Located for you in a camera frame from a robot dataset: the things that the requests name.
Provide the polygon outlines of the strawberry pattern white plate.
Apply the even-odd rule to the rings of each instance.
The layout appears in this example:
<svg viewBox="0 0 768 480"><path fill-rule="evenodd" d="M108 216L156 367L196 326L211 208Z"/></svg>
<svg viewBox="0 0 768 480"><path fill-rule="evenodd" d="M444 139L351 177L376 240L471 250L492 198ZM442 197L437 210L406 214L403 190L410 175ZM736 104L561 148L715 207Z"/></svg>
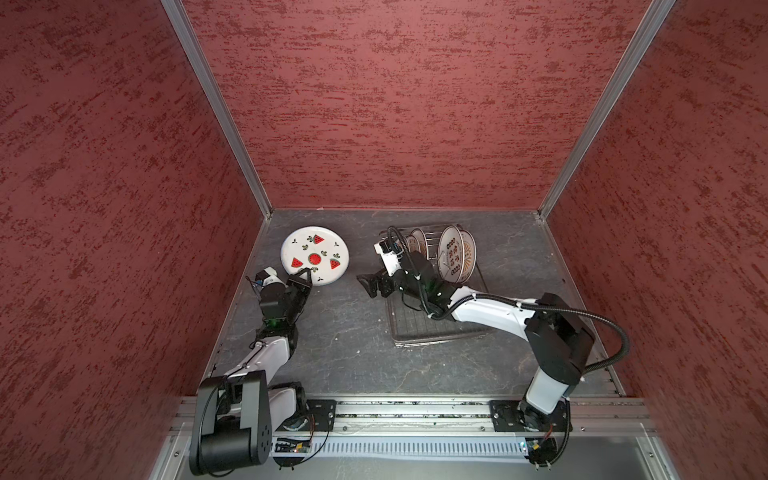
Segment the strawberry pattern white plate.
<svg viewBox="0 0 768 480"><path fill-rule="evenodd" d="M289 275L308 269L315 286L326 286L346 273L350 254L346 242L336 232L308 226L294 231L284 240L280 260Z"/></svg>

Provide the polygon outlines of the red rimmed white plate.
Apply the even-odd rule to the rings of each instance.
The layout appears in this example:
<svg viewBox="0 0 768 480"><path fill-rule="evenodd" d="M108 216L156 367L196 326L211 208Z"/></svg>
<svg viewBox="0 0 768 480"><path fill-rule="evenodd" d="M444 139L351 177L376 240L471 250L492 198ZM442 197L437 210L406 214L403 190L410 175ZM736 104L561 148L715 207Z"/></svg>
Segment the red rimmed white plate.
<svg viewBox="0 0 768 480"><path fill-rule="evenodd" d="M461 231L455 225L447 226L440 236L437 265L443 280L459 282L464 270L464 244Z"/></svg>

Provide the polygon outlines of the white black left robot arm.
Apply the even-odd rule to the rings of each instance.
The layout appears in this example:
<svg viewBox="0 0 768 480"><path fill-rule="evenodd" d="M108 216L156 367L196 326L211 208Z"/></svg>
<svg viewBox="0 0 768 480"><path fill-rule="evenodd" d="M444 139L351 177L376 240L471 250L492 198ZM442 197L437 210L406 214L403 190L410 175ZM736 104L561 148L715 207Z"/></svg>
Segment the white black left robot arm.
<svg viewBox="0 0 768 480"><path fill-rule="evenodd" d="M297 348L297 321L313 287L311 271L304 267L283 281L266 268L251 286L259 294L263 329L240 363L198 388L189 450L196 476L222 477L265 463L274 431L306 412L300 383L270 382Z"/></svg>

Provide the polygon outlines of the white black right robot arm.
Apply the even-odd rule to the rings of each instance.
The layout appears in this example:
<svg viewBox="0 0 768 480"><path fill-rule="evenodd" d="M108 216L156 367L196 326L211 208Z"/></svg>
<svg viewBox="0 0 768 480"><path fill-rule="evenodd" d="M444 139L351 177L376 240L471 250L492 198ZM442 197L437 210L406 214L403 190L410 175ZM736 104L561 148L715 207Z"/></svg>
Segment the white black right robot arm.
<svg viewBox="0 0 768 480"><path fill-rule="evenodd" d="M393 274L382 269L357 281L372 298L400 293L416 300L432 320L478 324L526 340L537 370L518 410L529 424L550 417L587 373L594 335L556 295L525 300L489 294L446 282L430 267Z"/></svg>

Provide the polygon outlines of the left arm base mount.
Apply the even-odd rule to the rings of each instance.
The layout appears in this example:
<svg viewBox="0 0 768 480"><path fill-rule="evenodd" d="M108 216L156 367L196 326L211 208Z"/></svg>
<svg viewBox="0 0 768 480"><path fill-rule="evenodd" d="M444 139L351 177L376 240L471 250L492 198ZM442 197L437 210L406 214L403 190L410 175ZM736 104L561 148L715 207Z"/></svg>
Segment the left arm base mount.
<svg viewBox="0 0 768 480"><path fill-rule="evenodd" d="M285 420L281 432L331 432L334 430L338 401L336 399L309 398L305 389L299 384L290 387L297 395L296 410Z"/></svg>

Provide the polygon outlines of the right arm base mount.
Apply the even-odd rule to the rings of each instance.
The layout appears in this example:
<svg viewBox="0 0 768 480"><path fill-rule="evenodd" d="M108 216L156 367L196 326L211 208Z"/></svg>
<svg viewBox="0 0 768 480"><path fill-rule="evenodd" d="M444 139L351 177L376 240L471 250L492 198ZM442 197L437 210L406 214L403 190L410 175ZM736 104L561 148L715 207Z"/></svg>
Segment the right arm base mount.
<svg viewBox="0 0 768 480"><path fill-rule="evenodd" d="M523 400L491 400L490 418L495 432L565 433L572 429L570 403L560 399L552 413L545 414Z"/></svg>

